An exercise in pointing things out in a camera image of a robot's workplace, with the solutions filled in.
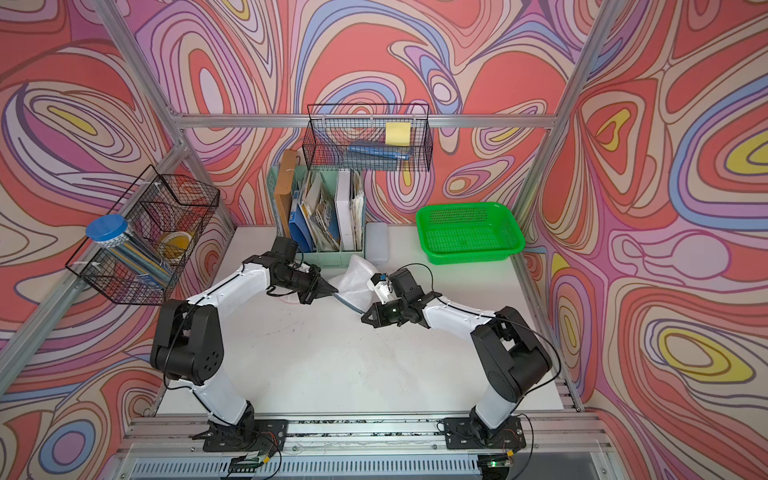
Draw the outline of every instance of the wire mesh basket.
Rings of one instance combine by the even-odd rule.
[[[136,273],[99,248],[86,261],[74,261],[86,243],[86,238],[67,261],[66,267],[88,285],[106,296],[113,303],[131,305],[162,305],[170,298],[205,226],[219,206],[220,192],[216,187],[185,175],[158,174],[154,167],[147,167],[126,190],[124,196],[136,190],[137,182],[147,172],[154,171],[154,178],[147,182],[133,206],[123,214],[131,229],[153,248],[164,260],[171,276],[163,288],[139,281]],[[108,213],[121,201],[118,200]],[[166,243],[173,235],[188,237],[189,244]]]
[[[302,148],[310,170],[409,170],[432,166],[429,105],[310,104]],[[409,141],[387,144],[387,124],[407,123]]]

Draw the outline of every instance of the psychedelic patterned wall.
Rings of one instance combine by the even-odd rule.
[[[768,4],[632,0],[525,224],[635,478],[768,478]]]
[[[135,2],[123,12],[182,114],[306,113],[311,103],[426,101],[439,114],[554,113],[592,1]],[[240,225],[273,223],[266,169],[301,129],[187,132]],[[542,132],[442,128],[434,168],[368,174],[372,219],[428,203],[511,204]]]
[[[0,45],[5,345],[60,281],[85,225],[170,142],[88,2],[2,2]],[[227,237],[214,217],[176,296],[210,282]],[[0,479],[98,475],[159,388],[147,363],[155,313],[80,295],[0,399]]]

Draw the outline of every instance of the white table surface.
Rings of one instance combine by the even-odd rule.
[[[435,291],[467,306],[516,308],[533,328],[531,314],[510,260],[456,265],[429,264],[415,227],[390,227],[391,273],[412,262],[427,263]],[[274,227],[240,227],[217,274],[223,279],[243,259],[272,247]],[[409,267],[425,292],[429,272]],[[324,270],[332,278],[343,270]],[[471,342],[407,323],[373,329],[333,297],[312,305],[255,295],[223,318],[223,366],[258,413],[467,412],[488,382]],[[542,382],[550,379],[550,373]],[[554,383],[525,398],[518,411],[563,409]],[[187,389],[167,391],[158,414],[205,413]]]

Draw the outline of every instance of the plastic bag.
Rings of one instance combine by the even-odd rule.
[[[373,304],[374,298],[374,293],[368,290],[367,283],[377,271],[376,267],[368,260],[358,255],[352,255],[346,272],[329,281],[339,291],[333,296],[360,315],[364,314]]]

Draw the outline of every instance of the green plastic basket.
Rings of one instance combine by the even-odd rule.
[[[492,202],[429,205],[416,213],[416,226],[436,265],[504,260],[525,247],[512,212]]]

